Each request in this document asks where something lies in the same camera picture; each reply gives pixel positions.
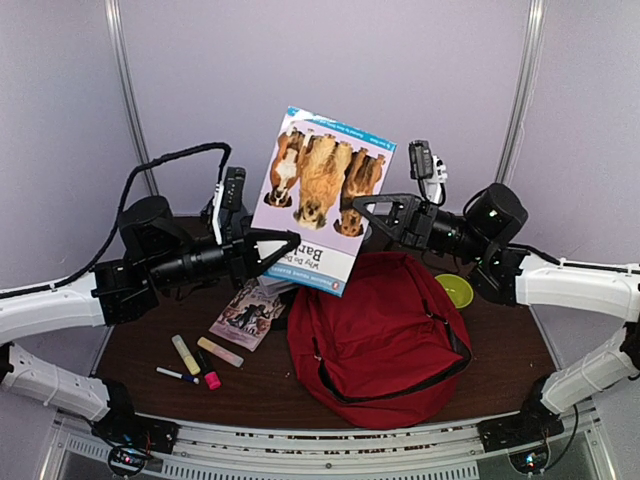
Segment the dog cover book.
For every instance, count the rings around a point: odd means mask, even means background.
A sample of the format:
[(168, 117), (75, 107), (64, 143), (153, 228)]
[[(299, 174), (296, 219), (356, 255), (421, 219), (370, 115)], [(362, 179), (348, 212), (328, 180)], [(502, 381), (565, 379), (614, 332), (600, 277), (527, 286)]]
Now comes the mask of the dog cover book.
[(368, 229), (352, 202), (380, 192), (395, 151), (378, 135), (289, 107), (252, 226), (296, 232), (301, 243), (262, 276), (342, 295)]

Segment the red backpack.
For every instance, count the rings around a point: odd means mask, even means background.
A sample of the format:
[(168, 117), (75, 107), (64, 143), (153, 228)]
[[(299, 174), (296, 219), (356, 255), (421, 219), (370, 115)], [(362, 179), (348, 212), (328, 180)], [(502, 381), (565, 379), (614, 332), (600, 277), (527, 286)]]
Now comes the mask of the red backpack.
[(361, 255), (342, 296), (299, 289), (287, 340), (297, 380), (349, 423), (423, 423), (472, 359), (465, 322), (435, 277), (402, 252)]

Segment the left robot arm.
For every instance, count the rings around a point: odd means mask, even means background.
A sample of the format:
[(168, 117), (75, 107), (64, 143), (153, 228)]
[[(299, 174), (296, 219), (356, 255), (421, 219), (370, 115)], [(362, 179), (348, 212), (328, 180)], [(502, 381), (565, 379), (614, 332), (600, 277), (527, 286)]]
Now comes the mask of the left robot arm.
[(136, 321), (159, 304), (159, 294), (200, 285), (228, 275), (256, 278), (301, 243), (291, 231), (248, 229), (237, 237), (215, 233), (196, 239), (174, 219), (160, 195), (127, 202), (137, 175), (170, 161), (219, 151), (224, 142), (205, 143), (165, 154), (129, 174), (108, 237), (120, 237), (125, 254), (102, 261), (95, 255), (76, 273), (1, 293), (1, 388), (44, 405), (102, 423), (123, 444), (144, 433), (124, 385), (81, 376), (44, 361), (18, 345), (32, 335), (84, 326), (114, 326)]

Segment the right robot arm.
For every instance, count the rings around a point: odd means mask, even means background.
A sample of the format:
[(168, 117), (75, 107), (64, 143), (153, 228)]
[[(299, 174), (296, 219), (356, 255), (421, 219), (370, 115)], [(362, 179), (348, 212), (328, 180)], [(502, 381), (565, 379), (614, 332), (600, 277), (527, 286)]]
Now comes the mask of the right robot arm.
[(460, 215), (413, 194), (362, 196), (353, 206), (403, 246), (471, 264), (468, 281), (489, 302), (574, 308), (622, 321), (602, 345), (534, 383), (513, 419), (519, 440), (535, 440), (576, 403), (624, 378), (638, 377), (638, 265), (568, 261), (514, 243), (528, 213), (506, 185), (493, 183), (477, 192)]

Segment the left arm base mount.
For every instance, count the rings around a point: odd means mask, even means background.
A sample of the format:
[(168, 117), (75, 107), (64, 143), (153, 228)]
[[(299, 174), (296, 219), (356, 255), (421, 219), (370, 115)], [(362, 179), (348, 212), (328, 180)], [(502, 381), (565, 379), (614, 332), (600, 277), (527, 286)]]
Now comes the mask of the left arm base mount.
[(137, 414), (109, 412), (89, 425), (92, 434), (108, 445), (132, 447), (146, 454), (171, 454), (179, 433), (175, 422)]

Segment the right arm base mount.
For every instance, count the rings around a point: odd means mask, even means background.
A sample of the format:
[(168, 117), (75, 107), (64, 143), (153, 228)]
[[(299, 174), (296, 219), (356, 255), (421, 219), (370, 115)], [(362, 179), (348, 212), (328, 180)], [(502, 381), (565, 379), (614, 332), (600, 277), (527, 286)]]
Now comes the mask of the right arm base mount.
[(564, 432), (557, 418), (541, 420), (523, 413), (481, 421), (477, 430), (486, 453), (543, 442)]

